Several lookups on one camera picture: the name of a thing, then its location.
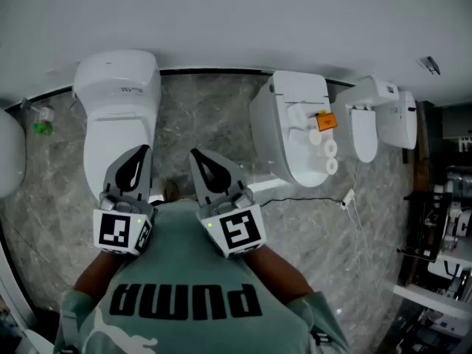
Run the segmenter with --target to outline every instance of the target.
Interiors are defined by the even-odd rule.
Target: shirt
[[[311,336],[348,352],[322,293],[280,303],[242,259],[220,254],[197,209],[160,205],[145,252],[121,267],[98,304],[63,295],[61,318],[76,316],[80,352],[309,353]],[[64,333],[61,325],[55,353]]]

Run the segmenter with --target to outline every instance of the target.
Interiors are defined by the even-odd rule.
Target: marble floor
[[[237,162],[249,184],[274,180],[257,159],[249,127],[248,103],[267,78],[164,76],[155,178],[174,179],[191,193],[187,155],[200,147]],[[332,100],[339,88],[330,86]],[[0,200],[0,220],[30,297],[38,307],[57,310],[60,293],[98,252],[91,236],[95,200],[83,171],[82,105],[70,93],[37,103],[43,105],[55,110],[51,136],[33,132],[34,111],[13,113],[27,135],[27,174],[17,192]],[[352,220],[332,201],[275,201],[263,207],[263,218],[269,246],[325,292],[353,352],[373,353],[399,305],[390,290],[402,260],[395,248],[406,236],[403,196],[412,189],[412,168],[403,165],[401,149],[382,143],[373,162],[357,164],[339,159],[337,173],[320,187],[280,185],[255,198],[340,199],[355,184],[358,216],[351,206]]]

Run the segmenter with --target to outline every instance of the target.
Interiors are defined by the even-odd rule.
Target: brown shoe
[[[172,180],[166,180],[162,195],[166,202],[178,201],[180,199],[180,191],[178,190],[177,184]]]

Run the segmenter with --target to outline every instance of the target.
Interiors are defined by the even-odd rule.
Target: person
[[[224,258],[198,204],[177,199],[159,205],[144,253],[102,251],[63,295],[54,353],[348,353],[293,266],[267,246]]]

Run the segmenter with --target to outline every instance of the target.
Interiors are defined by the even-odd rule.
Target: person's arm
[[[94,301],[99,302],[105,295],[111,278],[114,277],[124,262],[124,255],[100,252],[97,258],[80,275],[75,283],[74,291],[83,292]]]
[[[313,293],[305,277],[265,245],[244,254],[242,258],[264,286],[284,305]]]

